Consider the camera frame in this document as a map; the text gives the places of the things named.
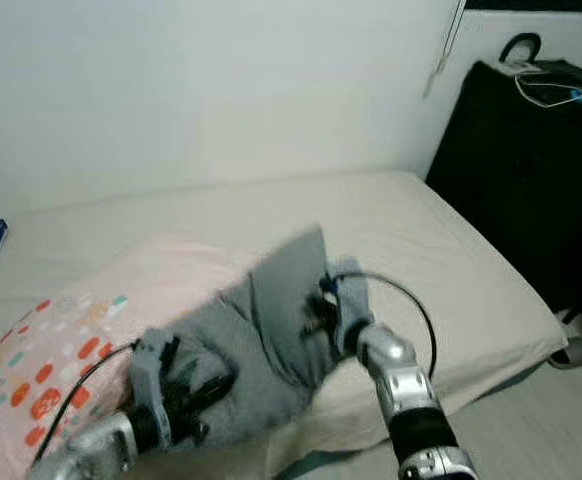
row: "floor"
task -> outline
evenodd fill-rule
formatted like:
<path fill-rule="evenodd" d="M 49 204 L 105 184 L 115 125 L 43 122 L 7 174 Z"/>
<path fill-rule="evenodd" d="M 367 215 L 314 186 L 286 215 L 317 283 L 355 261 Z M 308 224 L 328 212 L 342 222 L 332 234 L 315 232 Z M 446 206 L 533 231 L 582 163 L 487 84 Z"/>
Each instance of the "floor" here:
<path fill-rule="evenodd" d="M 582 479 L 582 368 L 559 371 L 544 365 L 450 421 L 481 480 Z M 300 478 L 391 479 L 396 471 L 391 447 L 384 444 Z"/>

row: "pink pillowcase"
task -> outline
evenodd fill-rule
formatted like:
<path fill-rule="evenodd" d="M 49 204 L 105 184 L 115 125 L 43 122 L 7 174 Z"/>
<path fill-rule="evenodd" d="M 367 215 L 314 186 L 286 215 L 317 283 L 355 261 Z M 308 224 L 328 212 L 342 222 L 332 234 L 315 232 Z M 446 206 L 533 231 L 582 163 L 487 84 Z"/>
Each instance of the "pink pillowcase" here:
<path fill-rule="evenodd" d="M 63 399 L 92 364 L 208 300 L 253 260 L 159 236 L 27 312 L 0 339 L 0 479 L 24 476 Z M 78 391 L 48 451 L 116 408 L 127 391 L 128 358 L 111 359 Z"/>

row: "gray cloth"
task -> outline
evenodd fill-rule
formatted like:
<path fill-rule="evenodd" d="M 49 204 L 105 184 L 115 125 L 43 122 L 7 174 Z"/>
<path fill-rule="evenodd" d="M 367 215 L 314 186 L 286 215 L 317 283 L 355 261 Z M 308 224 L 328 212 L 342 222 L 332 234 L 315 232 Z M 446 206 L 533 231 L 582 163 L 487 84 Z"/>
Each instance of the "gray cloth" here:
<path fill-rule="evenodd" d="M 167 380 L 195 391 L 214 375 L 237 373 L 229 394 L 200 416 L 210 427 L 203 447 L 230 445 L 288 422 L 335 368 L 326 333 L 301 334 L 312 319 L 307 297 L 318 293 L 325 272 L 324 239 L 316 228 L 170 327 L 180 345 Z M 194 447 L 183 441 L 176 448 Z"/>

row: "black cable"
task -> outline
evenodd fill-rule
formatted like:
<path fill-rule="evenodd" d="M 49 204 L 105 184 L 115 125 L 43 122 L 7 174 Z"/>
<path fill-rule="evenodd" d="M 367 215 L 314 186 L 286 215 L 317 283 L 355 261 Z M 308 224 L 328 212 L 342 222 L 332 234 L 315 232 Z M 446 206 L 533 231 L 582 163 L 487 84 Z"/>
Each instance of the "black cable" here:
<path fill-rule="evenodd" d="M 64 415 L 64 412 L 69 407 L 69 403 L 71 402 L 71 400 L 73 400 L 73 397 L 77 393 L 78 389 L 82 386 L 82 384 L 84 382 L 86 382 L 87 379 L 98 368 L 100 368 L 100 366 L 102 366 L 102 364 L 105 363 L 107 360 L 115 357 L 119 353 L 122 353 L 127 348 L 134 349 L 137 344 L 138 344 L 138 341 L 136 340 L 134 342 L 124 344 L 121 347 L 116 348 L 115 350 L 111 350 L 104 357 L 102 357 L 100 360 L 98 360 L 98 362 L 96 364 L 94 364 L 84 375 L 82 375 L 78 379 L 78 381 L 75 383 L 75 385 L 73 386 L 73 388 L 69 392 L 69 395 L 67 395 L 67 398 L 64 399 L 64 402 L 60 406 L 58 413 L 55 414 L 55 418 L 53 419 L 53 423 L 49 427 L 49 431 L 45 435 L 44 440 L 42 441 L 42 444 L 40 444 L 40 448 L 38 449 L 38 453 L 35 454 L 35 458 L 33 459 L 33 464 L 38 462 L 42 458 L 42 455 L 44 455 L 44 452 L 47 449 L 47 447 L 49 446 L 49 442 L 51 441 L 51 437 L 53 437 L 53 432 L 55 432 L 55 429 L 58 427 L 60 420 L 62 420 L 62 416 Z"/>
<path fill-rule="evenodd" d="M 422 317 L 424 317 L 424 321 L 427 324 L 427 330 L 429 331 L 429 338 L 431 341 L 431 364 L 429 365 L 429 379 L 433 380 L 433 372 L 435 370 L 435 363 L 438 359 L 438 344 L 437 344 L 437 341 L 435 338 L 435 331 L 433 330 L 433 324 L 431 323 L 431 319 L 429 318 L 429 314 L 424 309 L 424 305 L 422 305 L 422 302 L 420 302 L 420 300 L 418 300 L 418 298 L 413 293 L 411 293 L 408 288 L 406 288 L 403 285 L 400 285 L 395 280 L 392 280 L 391 278 L 384 276 L 380 273 L 365 272 L 365 271 L 362 271 L 362 272 L 342 272 L 342 273 L 338 273 L 338 274 L 334 275 L 333 277 L 329 277 L 329 279 L 332 282 L 335 282 L 337 280 L 341 280 L 344 278 L 355 278 L 355 277 L 357 277 L 357 278 L 360 278 L 360 277 L 361 278 L 371 278 L 373 280 L 377 280 L 377 281 L 386 283 L 387 285 L 390 285 L 393 288 L 400 290 L 408 298 L 410 298 L 411 301 L 413 301 L 413 303 L 415 303 L 415 305 L 420 310 L 420 313 L 422 313 Z"/>

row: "bed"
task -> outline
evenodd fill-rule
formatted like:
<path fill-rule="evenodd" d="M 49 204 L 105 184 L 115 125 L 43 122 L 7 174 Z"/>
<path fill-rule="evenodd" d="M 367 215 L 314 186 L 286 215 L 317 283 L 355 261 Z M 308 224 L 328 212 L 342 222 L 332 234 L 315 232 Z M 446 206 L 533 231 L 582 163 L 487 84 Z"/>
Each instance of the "bed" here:
<path fill-rule="evenodd" d="M 155 232 L 264 254 L 319 223 L 330 256 L 407 285 L 438 337 L 434 385 L 448 414 L 566 345 L 535 291 L 460 215 L 416 176 L 352 173 L 190 188 L 30 212 L 7 219 L 0 257 L 0 335 L 59 288 L 101 268 Z M 371 285 L 379 322 L 430 357 L 417 309 Z M 341 365 L 296 421 L 222 452 L 153 454 L 133 478 L 271 477 L 312 451 L 358 450 L 387 437 L 374 388 L 355 361 Z"/>

